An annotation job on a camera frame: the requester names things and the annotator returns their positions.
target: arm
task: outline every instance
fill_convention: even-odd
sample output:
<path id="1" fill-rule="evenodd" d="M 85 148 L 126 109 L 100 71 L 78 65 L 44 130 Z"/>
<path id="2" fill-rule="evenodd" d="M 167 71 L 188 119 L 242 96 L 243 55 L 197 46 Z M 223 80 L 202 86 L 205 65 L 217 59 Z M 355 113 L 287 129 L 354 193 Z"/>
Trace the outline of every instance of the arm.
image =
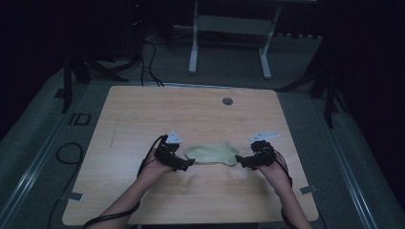
<path id="1" fill-rule="evenodd" d="M 276 156 L 278 161 L 283 161 L 278 154 Z M 288 220 L 300 229 L 312 228 L 282 167 L 274 162 L 270 166 L 259 166 L 257 169 L 262 172 L 268 183 L 274 188 Z"/>
<path id="2" fill-rule="evenodd" d="M 143 197 L 146 191 L 148 191 L 148 189 L 152 187 L 152 185 L 156 183 L 164 174 L 170 171 L 170 167 L 162 165 L 157 160 L 154 160 L 155 150 L 156 149 L 152 151 L 147 160 L 153 161 L 148 163 L 143 168 L 137 180 L 135 180 L 135 182 L 110 207 L 108 207 L 101 214 L 101 216 L 116 214 L 132 209 L 139 203 L 140 199 Z M 123 218 L 102 221 L 88 228 L 125 228 L 130 217 L 131 216 L 127 216 Z"/>

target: wooden table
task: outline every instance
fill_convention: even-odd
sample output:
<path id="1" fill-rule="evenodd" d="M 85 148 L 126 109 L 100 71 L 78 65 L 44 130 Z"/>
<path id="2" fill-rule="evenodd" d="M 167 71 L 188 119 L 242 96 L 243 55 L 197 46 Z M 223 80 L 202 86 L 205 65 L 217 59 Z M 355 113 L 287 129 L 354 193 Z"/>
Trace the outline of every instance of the wooden table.
<path id="1" fill-rule="evenodd" d="M 229 97 L 232 105 L 224 105 Z M 171 131 L 183 138 L 177 151 L 199 144 L 229 142 L 251 156 L 248 139 L 279 132 L 271 145 L 287 161 L 293 189 L 309 220 L 318 213 L 277 94 L 273 91 L 216 88 L 115 86 L 111 89 L 75 182 L 81 201 L 69 200 L 67 225 L 97 217 L 135 180 L 141 161 L 157 137 Z M 165 175 L 141 200 L 133 224 L 281 221 L 281 204 L 258 171 L 241 164 L 195 164 Z"/>

